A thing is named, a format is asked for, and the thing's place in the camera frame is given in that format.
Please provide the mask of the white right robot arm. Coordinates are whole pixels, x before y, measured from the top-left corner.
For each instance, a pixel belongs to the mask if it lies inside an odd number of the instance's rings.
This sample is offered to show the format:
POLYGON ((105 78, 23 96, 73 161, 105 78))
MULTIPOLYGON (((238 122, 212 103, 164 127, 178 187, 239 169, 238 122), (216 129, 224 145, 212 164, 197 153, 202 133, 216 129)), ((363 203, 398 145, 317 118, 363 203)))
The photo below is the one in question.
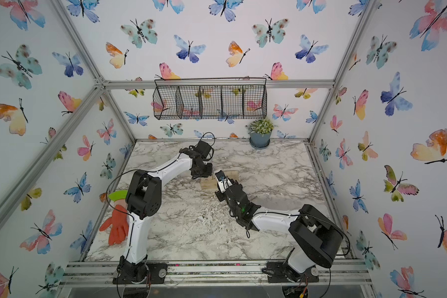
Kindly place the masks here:
POLYGON ((338 254, 344 233, 318 209, 309 204, 299 210, 277 211, 249 201, 243 186, 237 181, 217 183, 216 196, 227 203, 230 215, 250 231, 281 232, 292 236, 296 243, 285 261, 267 264, 263 271, 278 282, 310 281, 312 269, 317 266, 330 269, 338 254))

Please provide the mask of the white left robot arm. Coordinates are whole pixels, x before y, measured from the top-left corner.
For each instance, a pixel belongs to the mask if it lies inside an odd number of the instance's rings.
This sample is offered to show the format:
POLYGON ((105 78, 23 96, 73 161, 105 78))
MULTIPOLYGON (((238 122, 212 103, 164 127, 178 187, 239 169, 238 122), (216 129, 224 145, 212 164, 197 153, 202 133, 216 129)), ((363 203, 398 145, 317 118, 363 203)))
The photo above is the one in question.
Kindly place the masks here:
POLYGON ((187 171, 192 179, 210 177, 213 154, 212 145, 200 140, 196 145, 180 149, 174 158, 156 168, 134 172, 125 197, 127 210, 124 214, 130 220, 127 247, 113 278, 115 285, 148 284, 151 281, 147 240, 151 220, 161 207, 162 189, 187 171))

